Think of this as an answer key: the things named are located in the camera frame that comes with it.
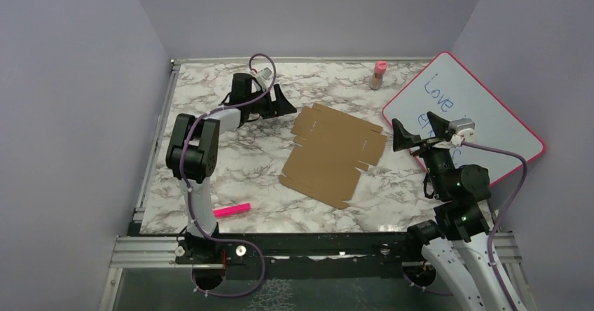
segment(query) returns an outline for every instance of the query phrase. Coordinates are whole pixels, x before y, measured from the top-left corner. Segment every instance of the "flat cardboard box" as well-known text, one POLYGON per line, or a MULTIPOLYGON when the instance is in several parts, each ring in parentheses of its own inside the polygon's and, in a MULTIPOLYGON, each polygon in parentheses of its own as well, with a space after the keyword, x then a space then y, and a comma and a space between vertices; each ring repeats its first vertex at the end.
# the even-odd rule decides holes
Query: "flat cardboard box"
POLYGON ((382 127, 315 103, 295 119, 296 146, 280 183, 338 209, 347 208, 361 170, 377 165, 387 137, 382 127))

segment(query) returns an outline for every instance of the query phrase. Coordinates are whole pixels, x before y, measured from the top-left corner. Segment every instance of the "lavender wall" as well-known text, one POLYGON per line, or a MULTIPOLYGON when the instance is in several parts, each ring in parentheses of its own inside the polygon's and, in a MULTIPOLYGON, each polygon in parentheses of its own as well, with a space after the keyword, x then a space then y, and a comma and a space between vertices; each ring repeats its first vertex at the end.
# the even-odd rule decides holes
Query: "lavender wall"
POLYGON ((95 310, 169 76, 138 0, 0 0, 0 304, 95 310))
POLYGON ((506 220, 540 310, 594 305, 593 11, 594 0, 480 0, 453 49, 548 145, 506 220))
POLYGON ((175 58, 433 56, 478 0, 140 0, 175 58))

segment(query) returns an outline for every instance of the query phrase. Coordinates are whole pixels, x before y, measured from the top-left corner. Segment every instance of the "white marble countertop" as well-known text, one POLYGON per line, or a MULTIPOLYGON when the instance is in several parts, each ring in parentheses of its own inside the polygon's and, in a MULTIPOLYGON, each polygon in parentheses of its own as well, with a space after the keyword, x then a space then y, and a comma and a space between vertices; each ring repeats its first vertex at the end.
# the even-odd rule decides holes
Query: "white marble countertop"
MULTIPOLYGON (((347 209, 335 209, 279 183, 293 147, 297 114, 247 123, 221 135, 212 177, 213 208, 250 202, 251 210, 219 219, 225 233, 319 233, 405 231, 434 218, 437 200, 423 196, 424 170, 407 151, 392 151, 392 129, 382 107, 427 63, 391 62, 378 91, 368 79, 373 63, 279 63, 277 82, 298 109, 315 102, 384 127, 388 140, 378 166, 362 172, 347 209)), ((179 113, 199 115, 230 91, 234 73, 246 64, 183 64, 161 144, 153 182, 146 194, 141 233, 176 233, 187 224, 178 181, 165 166, 165 152, 179 113)), ((491 223, 486 201, 480 203, 491 223)))

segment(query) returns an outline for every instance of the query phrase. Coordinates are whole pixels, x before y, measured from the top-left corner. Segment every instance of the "pink whiteboard frame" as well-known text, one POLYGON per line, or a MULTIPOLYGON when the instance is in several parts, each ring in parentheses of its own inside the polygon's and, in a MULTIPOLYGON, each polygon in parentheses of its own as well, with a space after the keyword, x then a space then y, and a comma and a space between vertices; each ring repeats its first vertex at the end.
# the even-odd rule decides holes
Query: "pink whiteboard frame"
MULTIPOLYGON (((427 67, 429 67, 429 65, 431 65, 431 63, 432 63, 433 61, 435 61, 435 59, 437 59, 437 58, 438 58, 440 55, 449 55, 449 56, 451 56, 451 57, 452 57, 454 60, 456 60, 456 62, 457 62, 457 63, 458 63, 460 66, 462 66, 462 68, 464 68, 464 70, 465 70, 465 71, 467 71, 467 72, 468 72, 468 74, 470 74, 470 76, 472 76, 472 77, 473 77, 473 78, 476 80, 476 82, 478 82, 478 83, 479 83, 481 86, 483 86, 483 88, 485 88, 485 90, 487 90, 487 92, 488 92, 489 94, 491 94, 491 96, 493 96, 493 98, 494 98, 494 99, 496 99, 496 100, 499 102, 499 104, 501 104, 501 105, 502 105, 502 106, 503 106, 503 107, 504 107, 504 108, 505 108, 505 109, 506 109, 506 110, 507 110, 507 111, 508 111, 508 112, 509 112, 509 113, 510 113, 510 114, 511 114, 511 115, 512 115, 512 116, 513 116, 513 117, 514 117, 514 118, 515 118, 515 119, 516 119, 516 120, 517 120, 517 121, 518 121, 520 124, 521 124, 521 125, 523 125, 523 126, 526 128, 526 130, 528 130, 528 132, 530 132, 530 133, 532 134, 532 136, 536 137, 536 139, 538 139, 538 140, 541 142, 541 144, 542 144, 542 150, 541 150, 541 151, 540 151, 538 154, 536 154, 534 157, 530 158, 530 159, 528 160, 528 162, 529 162, 529 163, 530 163, 531 161, 533 161, 534 159, 536 159, 536 158, 538 158, 538 157, 542 156, 542 154, 543 154, 543 153, 544 153, 544 151, 546 150, 546 144, 545 144, 545 143, 544 143, 544 141, 543 141, 543 140, 542 140, 542 139, 539 137, 539 135, 537 135, 537 134, 536 134, 536 132, 532 131, 532 129, 530 129, 530 128, 529 128, 529 127, 528 127, 528 126, 527 126, 527 125, 526 125, 526 124, 525 124, 525 123, 524 123, 524 122, 521 120, 521 119, 519 119, 519 118, 518 118, 518 117, 517 117, 517 116, 516 116, 516 115, 515 115, 515 114, 512 112, 512 110, 510 110, 510 108, 509 108, 508 106, 506 106, 506 105, 505 105, 505 104, 504 104, 504 103, 503 103, 503 102, 502 102, 502 101, 501 101, 501 100, 500 100, 500 99, 499 99, 499 98, 498 98, 498 97, 497 97, 495 94, 493 94, 493 92, 492 92, 492 91, 491 91, 489 88, 487 88, 487 86, 486 86, 486 85, 484 85, 484 84, 483 84, 483 83, 482 83, 482 82, 481 82, 481 81, 480 81, 480 80, 479 80, 479 79, 478 79, 476 76, 474 76, 474 74, 472 74, 472 72, 471 72, 471 71, 469 71, 469 70, 468 70, 468 68, 466 68, 466 66, 464 66, 464 64, 462 64, 462 63, 461 63, 461 62, 460 62, 460 61, 459 61, 459 60, 458 60, 458 59, 457 59, 457 58, 456 58, 456 57, 455 57, 455 56, 454 56, 452 53, 450 53, 450 52, 448 52, 448 51, 443 51, 443 52, 439 53, 438 55, 436 55, 436 56, 433 58, 433 60, 431 60, 431 62, 430 62, 429 64, 427 64, 427 66, 425 66, 425 67, 424 67, 424 68, 423 68, 423 69, 422 69, 422 70, 421 70, 421 71, 420 71, 420 72, 419 72, 419 73, 418 73, 418 74, 417 74, 417 75, 416 75, 416 76, 415 76, 415 77, 414 77, 412 80, 410 80, 410 82, 409 82, 409 83, 407 83, 407 84, 406 84, 406 85, 405 85, 405 86, 402 88, 402 90, 400 90, 400 91, 398 92, 398 94, 396 94, 396 96, 394 96, 394 97, 393 97, 393 98, 392 98, 392 99, 391 99, 391 100, 390 100, 388 103, 386 103, 386 105, 385 105, 385 106, 382 108, 382 116, 384 116, 385 120, 386 120, 386 121, 387 121, 387 122, 390 124, 390 126, 392 126, 392 122, 391 122, 391 120, 389 120, 389 119, 388 119, 388 117, 386 117, 386 114, 385 114, 386 107, 388 107, 388 106, 389 106, 389 104, 390 104, 390 103, 392 103, 392 101, 394 101, 394 99, 396 99, 396 98, 398 97, 398 95, 400 95, 400 93, 401 93, 401 92, 403 92, 403 91, 404 91, 404 90, 405 90, 405 89, 406 89, 406 88, 407 88, 407 87, 408 87, 408 86, 409 86, 409 85, 410 85, 410 84, 411 84, 411 83, 412 83, 412 82, 413 82, 413 81, 414 81, 414 80, 415 80, 415 79, 416 79, 416 78, 417 78, 417 77, 418 77, 418 76, 419 76, 419 75, 420 75, 420 74, 421 74, 421 73, 422 73, 422 72, 423 72, 423 71, 424 71, 424 70, 427 68, 427 67)), ((416 158, 416 159, 417 159, 417 161, 419 162, 419 164, 421 164, 421 166, 423 166, 423 168, 424 168, 424 165, 421 163, 420 159, 419 159, 419 158, 416 158)), ((511 170, 510 172, 507 172, 505 175, 501 176, 499 179, 497 179, 497 180, 493 181, 493 182, 491 183, 491 186, 493 186, 493 185, 495 185, 495 184, 499 183, 499 182, 500 182, 501 180, 503 180, 504 178, 507 178, 507 177, 508 177, 510 174, 514 173, 514 172, 515 172, 517 169, 519 169, 520 167, 522 167, 522 165, 519 165, 519 166, 517 166, 515 169, 511 170)))

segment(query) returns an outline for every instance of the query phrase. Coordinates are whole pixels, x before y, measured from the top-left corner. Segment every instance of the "pink highlighter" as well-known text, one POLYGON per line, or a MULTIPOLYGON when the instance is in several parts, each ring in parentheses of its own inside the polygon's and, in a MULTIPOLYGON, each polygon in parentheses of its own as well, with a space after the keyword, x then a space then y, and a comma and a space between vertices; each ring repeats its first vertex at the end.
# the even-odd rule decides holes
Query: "pink highlighter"
POLYGON ((239 204, 239 205, 235 205, 235 206, 215 209, 213 212, 214 212, 215 218, 223 218, 225 216, 230 216, 230 215, 239 214, 242 212, 247 212, 250 209, 251 209, 251 205, 248 202, 245 204, 239 204))

